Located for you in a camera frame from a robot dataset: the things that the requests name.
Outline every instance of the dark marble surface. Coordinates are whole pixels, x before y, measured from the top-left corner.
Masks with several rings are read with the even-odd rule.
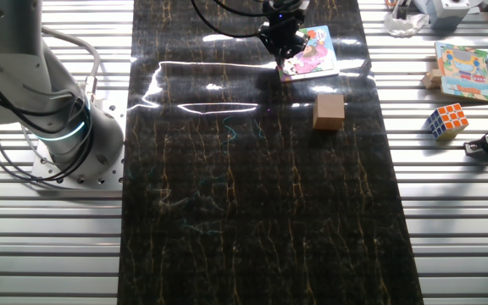
[[[312,1],[342,71],[289,85],[188,0],[135,3],[119,304],[423,303],[357,1]],[[337,133],[312,129],[321,92],[346,98]]]

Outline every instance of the white object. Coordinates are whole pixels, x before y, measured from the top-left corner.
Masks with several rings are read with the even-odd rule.
[[[470,10],[469,0],[429,0],[427,13],[433,30],[452,31]]]
[[[413,3],[415,3],[415,6],[419,8],[421,13],[427,14],[427,2],[428,0],[413,0]]]
[[[481,13],[481,11],[480,11],[480,8],[478,8],[478,7],[471,8],[468,11],[468,14],[479,14],[479,13]]]
[[[395,37],[411,37],[421,28],[429,24],[427,14],[416,14],[406,19],[394,19],[392,14],[387,14],[384,19],[385,30]]]
[[[483,2],[483,0],[470,0],[470,7],[471,8],[476,7],[476,6],[480,5],[482,2]]]

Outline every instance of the colorful book cover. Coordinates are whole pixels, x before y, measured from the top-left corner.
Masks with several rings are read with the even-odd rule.
[[[441,91],[460,97],[488,101],[487,52],[448,43],[435,44]]]
[[[284,62],[283,69],[279,68],[282,82],[305,80],[314,77],[338,75],[340,73],[336,62],[335,49],[330,39],[327,25],[300,29],[310,36],[304,51]]]

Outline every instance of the aluminum slat table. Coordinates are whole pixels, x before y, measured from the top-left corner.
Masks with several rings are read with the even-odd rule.
[[[467,101],[470,127],[440,146],[423,123],[434,108],[460,100],[420,84],[435,67],[437,40],[488,51],[488,17],[469,15],[447,37],[425,27],[396,39],[383,30],[383,1],[358,2],[425,304],[488,304],[488,164],[461,147],[488,131],[488,105]],[[101,53],[97,97],[106,109],[127,104],[132,12],[127,0],[44,1],[46,26]],[[85,50],[52,38],[47,44],[77,80],[85,78],[92,63]],[[0,137],[31,170],[34,155],[19,126],[1,125]],[[120,215],[118,192],[39,197],[0,169],[0,304],[115,304]]]

